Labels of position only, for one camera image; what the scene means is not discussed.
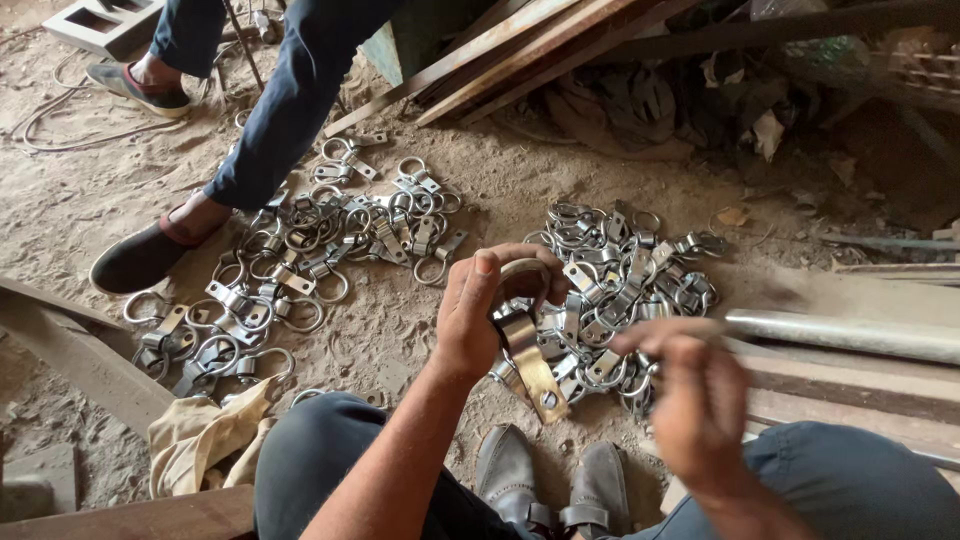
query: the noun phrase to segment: forearm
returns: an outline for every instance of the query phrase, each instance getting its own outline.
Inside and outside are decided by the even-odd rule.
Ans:
[[[301,540],[415,540],[473,386],[448,376],[434,354],[407,395]]]
[[[722,494],[691,490],[690,496],[725,540],[819,539],[800,514],[748,471]]]

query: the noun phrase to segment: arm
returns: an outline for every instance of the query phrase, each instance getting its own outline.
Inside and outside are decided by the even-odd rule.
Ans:
[[[500,345],[487,318],[500,266],[527,257],[544,259],[554,281],[565,282],[563,265],[540,246],[496,246],[453,265],[438,315],[437,350],[301,540],[420,538],[467,395],[490,371]],[[551,286],[549,298],[561,302],[566,287]]]
[[[816,540],[743,462],[750,378],[730,353],[709,344],[721,331],[708,319],[644,323],[618,335],[611,348],[663,358],[666,395],[652,417],[657,445],[722,538]]]

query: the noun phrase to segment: dark trousers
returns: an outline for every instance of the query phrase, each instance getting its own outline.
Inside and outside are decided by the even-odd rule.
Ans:
[[[293,407],[264,442],[254,518],[261,540],[295,540],[386,422],[343,392]],[[854,428],[801,422],[771,428],[744,449],[747,466],[826,540],[960,538],[960,497],[901,444]],[[523,538],[444,470],[423,526],[425,539]],[[689,497],[630,540],[717,538]]]
[[[320,132],[357,46],[403,2],[294,2],[284,15],[276,70],[206,196],[236,209],[262,208]],[[209,77],[226,16],[221,0],[167,0],[150,52],[187,75]]]

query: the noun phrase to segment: sandy floor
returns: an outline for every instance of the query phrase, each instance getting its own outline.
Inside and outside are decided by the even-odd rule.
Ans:
[[[27,29],[68,4],[4,1],[0,23],[7,33]],[[130,136],[81,151],[36,153],[10,138],[10,128],[36,105],[62,88],[51,70],[73,49],[42,32],[2,46],[0,57],[0,274],[64,298],[121,317],[124,299],[110,298],[90,287],[86,274],[93,260],[122,236],[156,220],[178,204],[191,189],[208,181],[217,163],[239,136],[233,115],[250,102],[255,86],[248,67],[234,53],[223,62],[228,107],[218,104],[211,89],[190,120],[174,129]],[[274,65],[275,48],[256,47],[261,69]],[[91,57],[71,59],[62,78],[75,83]],[[361,60],[351,76],[361,83],[346,89],[348,108],[355,108],[386,84]],[[196,102],[201,84],[187,82]],[[390,172],[407,156],[420,156],[442,184],[464,194],[466,205],[453,219],[467,229],[462,253],[479,246],[519,241],[541,226],[547,205],[570,199],[599,208],[615,198],[637,209],[648,209],[664,221],[667,235],[704,230],[712,213],[726,206],[749,211],[751,221],[740,229],[719,225],[734,249],[728,260],[742,265],[828,268],[829,249],[811,243],[814,228],[851,222],[872,222],[880,210],[852,197],[832,176],[824,150],[787,141],[768,166],[746,157],[739,168],[696,157],[690,163],[625,162],[596,155],[580,146],[536,142],[483,121],[468,130],[452,126],[416,129],[411,116],[394,106],[365,122],[367,133],[387,131],[393,142],[371,149],[364,160]],[[36,130],[36,142],[59,144],[91,132],[112,134],[156,122],[133,104],[99,90],[82,90]],[[311,164],[291,175],[293,185],[306,185]],[[740,199],[752,191],[790,182],[816,192],[827,214],[815,218],[794,211],[786,195],[750,203]],[[389,182],[354,181],[351,193],[384,194]],[[191,254],[173,279],[157,290],[181,303],[204,297],[217,254],[227,246],[229,231]],[[393,369],[415,375],[435,343],[435,311],[443,290],[416,283],[406,269],[384,262],[344,264],[352,282],[346,301],[327,313],[327,322],[311,335],[278,332],[274,341],[297,356],[297,390],[322,386],[353,392],[386,390],[378,373]],[[723,294],[725,284],[715,282]],[[132,329],[143,332],[143,329]],[[295,395],[289,392],[275,407],[283,414]],[[402,390],[386,390],[395,405]],[[142,500],[146,497],[148,453],[136,434],[112,419],[96,404],[10,339],[0,341],[0,417],[7,435],[5,460],[28,455],[50,444],[73,441],[80,449],[81,501],[84,508]],[[474,389],[446,464],[467,485],[473,483],[476,451],[486,431],[497,423],[518,424],[536,451],[541,497],[556,509],[566,503],[567,483],[575,458],[587,444],[610,439],[631,457],[628,484],[636,527],[657,523],[665,473],[640,450],[651,436],[645,423],[631,418],[611,396],[593,396],[577,405],[567,421],[543,428],[535,414],[505,389],[485,380]],[[562,452],[566,443],[568,450]]]

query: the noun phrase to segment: person's left hand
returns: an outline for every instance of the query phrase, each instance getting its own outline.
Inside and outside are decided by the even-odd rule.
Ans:
[[[569,290],[564,264],[543,246],[501,244],[458,261],[447,278],[437,317],[437,351],[431,358],[447,375],[474,383],[490,371],[500,348],[500,336],[488,318],[500,283],[500,267],[519,258],[539,258],[546,263],[551,276],[547,300],[563,304]],[[536,296],[536,289],[545,286],[539,280],[505,285],[508,299],[521,292]]]

